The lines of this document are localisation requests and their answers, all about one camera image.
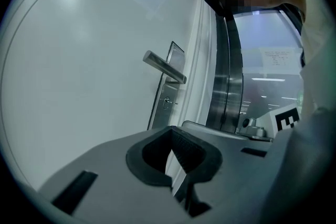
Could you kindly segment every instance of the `ceiling light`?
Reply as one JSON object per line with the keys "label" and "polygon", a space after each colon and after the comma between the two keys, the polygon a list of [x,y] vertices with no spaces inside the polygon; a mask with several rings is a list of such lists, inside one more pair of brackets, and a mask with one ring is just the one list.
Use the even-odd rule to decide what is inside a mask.
{"label": "ceiling light", "polygon": [[262,80],[262,81],[285,81],[284,79],[263,79],[263,78],[252,78],[253,80]]}
{"label": "ceiling light", "polygon": [[282,99],[298,100],[297,98],[281,97]]}

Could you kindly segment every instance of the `metal door handle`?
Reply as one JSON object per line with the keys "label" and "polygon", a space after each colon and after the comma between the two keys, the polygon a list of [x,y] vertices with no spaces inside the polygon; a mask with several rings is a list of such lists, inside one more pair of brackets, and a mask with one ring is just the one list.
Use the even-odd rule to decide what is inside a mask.
{"label": "metal door handle", "polygon": [[167,76],[173,78],[179,84],[185,84],[187,82],[187,77],[185,75],[177,71],[173,66],[150,50],[145,53],[143,61],[157,70],[165,73]]}

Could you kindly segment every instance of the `black slot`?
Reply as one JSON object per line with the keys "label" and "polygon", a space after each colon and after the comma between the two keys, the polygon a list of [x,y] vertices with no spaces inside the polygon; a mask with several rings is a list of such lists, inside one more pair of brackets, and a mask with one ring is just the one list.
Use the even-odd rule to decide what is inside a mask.
{"label": "black slot", "polygon": [[54,206],[67,214],[72,214],[92,183],[97,174],[83,171],[63,190],[52,202]]}
{"label": "black slot", "polygon": [[247,154],[251,154],[251,155],[255,155],[258,157],[265,157],[266,156],[266,151],[260,151],[260,150],[255,150],[254,148],[249,148],[249,147],[244,147],[241,152],[247,153]]}

